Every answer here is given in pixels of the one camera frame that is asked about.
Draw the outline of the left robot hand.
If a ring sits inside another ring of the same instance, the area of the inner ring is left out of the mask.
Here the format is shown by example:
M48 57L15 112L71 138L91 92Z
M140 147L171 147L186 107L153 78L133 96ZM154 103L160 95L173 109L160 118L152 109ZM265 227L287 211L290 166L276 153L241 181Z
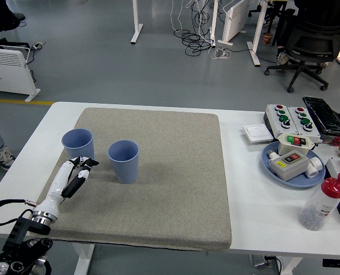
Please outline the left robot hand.
M33 210L32 220L50 225L57 221L59 205L65 198L71 198L83 185L93 166L98 161L88 157L76 157L62 164L56 174L46 198Z

